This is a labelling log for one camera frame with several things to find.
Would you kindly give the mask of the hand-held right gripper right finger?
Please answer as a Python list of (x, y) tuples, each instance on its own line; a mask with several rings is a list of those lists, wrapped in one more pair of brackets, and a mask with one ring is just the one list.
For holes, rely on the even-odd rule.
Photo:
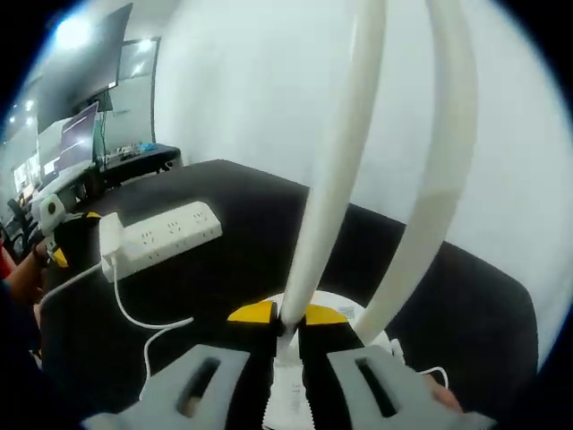
[(492, 429), (493, 419), (438, 402), (421, 374), (365, 346), (346, 317), (309, 305), (300, 323), (303, 382), (317, 429)]

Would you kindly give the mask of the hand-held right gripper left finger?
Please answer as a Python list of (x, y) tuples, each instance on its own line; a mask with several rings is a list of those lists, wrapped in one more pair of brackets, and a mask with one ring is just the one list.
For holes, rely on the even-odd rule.
[(193, 346), (152, 375), (140, 400), (85, 429), (261, 429), (272, 384), (277, 305), (265, 300), (192, 324)]

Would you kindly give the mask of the person's left hand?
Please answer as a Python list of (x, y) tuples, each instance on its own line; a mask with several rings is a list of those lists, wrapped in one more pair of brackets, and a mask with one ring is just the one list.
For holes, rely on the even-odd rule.
[(45, 275), (48, 264), (47, 244), (44, 241), (40, 241), (32, 247), (29, 254), (21, 261), (18, 269), (27, 281), (40, 282)]

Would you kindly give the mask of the person's right hand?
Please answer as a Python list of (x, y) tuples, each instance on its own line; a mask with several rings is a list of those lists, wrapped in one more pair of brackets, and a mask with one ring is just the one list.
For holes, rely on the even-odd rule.
[(461, 408), (457, 398), (451, 390), (445, 386), (440, 385), (430, 374), (425, 374), (423, 376), (426, 385), (431, 391), (432, 398), (445, 406), (448, 409), (454, 410), (456, 412), (462, 413)]

